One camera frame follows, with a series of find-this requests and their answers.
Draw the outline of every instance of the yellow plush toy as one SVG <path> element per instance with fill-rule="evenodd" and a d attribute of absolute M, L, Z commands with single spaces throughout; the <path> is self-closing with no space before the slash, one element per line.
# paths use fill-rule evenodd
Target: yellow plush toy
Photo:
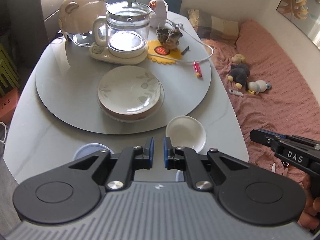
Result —
<path fill-rule="evenodd" d="M 242 54 L 235 54 L 235 56 L 231 58 L 231 61 L 235 64 L 246 63 L 245 56 Z"/>

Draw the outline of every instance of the hand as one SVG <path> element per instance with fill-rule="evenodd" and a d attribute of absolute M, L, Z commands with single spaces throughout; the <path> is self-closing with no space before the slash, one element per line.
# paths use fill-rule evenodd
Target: hand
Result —
<path fill-rule="evenodd" d="M 298 224 L 306 229 L 316 229 L 319 225 L 319 220 L 315 215 L 320 212 L 320 197 L 313 199 L 310 192 L 311 181 L 309 175 L 303 178 L 302 185 L 306 192 L 307 201 Z"/>

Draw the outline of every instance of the yellow scalloped mat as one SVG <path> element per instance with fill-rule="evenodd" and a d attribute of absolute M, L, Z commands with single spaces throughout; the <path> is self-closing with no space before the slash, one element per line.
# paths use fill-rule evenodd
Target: yellow scalloped mat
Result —
<path fill-rule="evenodd" d="M 166 58 L 160 58 L 157 56 L 148 55 L 148 59 L 151 59 L 153 62 L 162 63 L 162 64 L 175 64 L 175 59 L 181 59 L 181 51 L 178 49 L 177 51 L 166 52 L 158 40 L 148 41 L 148 54 L 159 54 L 161 56 L 165 56 Z"/>

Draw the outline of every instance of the red box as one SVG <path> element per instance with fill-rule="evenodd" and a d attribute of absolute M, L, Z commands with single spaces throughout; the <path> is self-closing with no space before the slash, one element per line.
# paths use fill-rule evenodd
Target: red box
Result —
<path fill-rule="evenodd" d="M 0 98 L 0 121 L 8 125 L 19 101 L 18 88 L 12 89 L 4 97 Z"/>

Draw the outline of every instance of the stack of plates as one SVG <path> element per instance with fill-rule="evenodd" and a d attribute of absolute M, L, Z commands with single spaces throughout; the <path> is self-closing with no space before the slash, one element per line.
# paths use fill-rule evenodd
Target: stack of plates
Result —
<path fill-rule="evenodd" d="M 164 102 L 159 80 L 137 66 L 120 66 L 103 76 L 98 85 L 98 103 L 109 117 L 137 122 L 155 114 Z"/>

